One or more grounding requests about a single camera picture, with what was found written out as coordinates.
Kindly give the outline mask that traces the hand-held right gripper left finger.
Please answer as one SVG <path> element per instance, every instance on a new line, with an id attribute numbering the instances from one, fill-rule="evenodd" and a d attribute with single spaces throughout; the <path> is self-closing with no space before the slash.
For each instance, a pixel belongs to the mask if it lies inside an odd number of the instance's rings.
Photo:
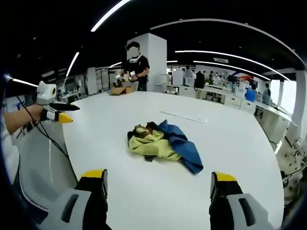
<path id="1" fill-rule="evenodd" d="M 109 230 L 107 211 L 107 170 L 90 170 L 50 204 L 47 229 Z"/>

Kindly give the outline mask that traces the person's left hand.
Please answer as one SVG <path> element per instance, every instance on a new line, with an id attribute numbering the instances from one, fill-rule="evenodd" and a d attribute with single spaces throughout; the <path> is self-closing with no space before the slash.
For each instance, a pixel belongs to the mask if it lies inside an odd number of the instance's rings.
<path id="1" fill-rule="evenodd" d="M 30 121 L 40 121 L 41 114 L 43 112 L 43 106 L 34 104 L 31 106 L 28 106 L 26 109 L 29 113 Z"/>

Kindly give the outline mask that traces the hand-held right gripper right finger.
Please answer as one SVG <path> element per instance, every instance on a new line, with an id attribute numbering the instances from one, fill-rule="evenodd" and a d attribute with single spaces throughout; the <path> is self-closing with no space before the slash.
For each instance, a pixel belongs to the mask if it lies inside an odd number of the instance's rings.
<path id="1" fill-rule="evenodd" d="M 272 230 L 267 210 L 251 195 L 243 193 L 235 177 L 212 172 L 211 204 L 212 230 Z"/>

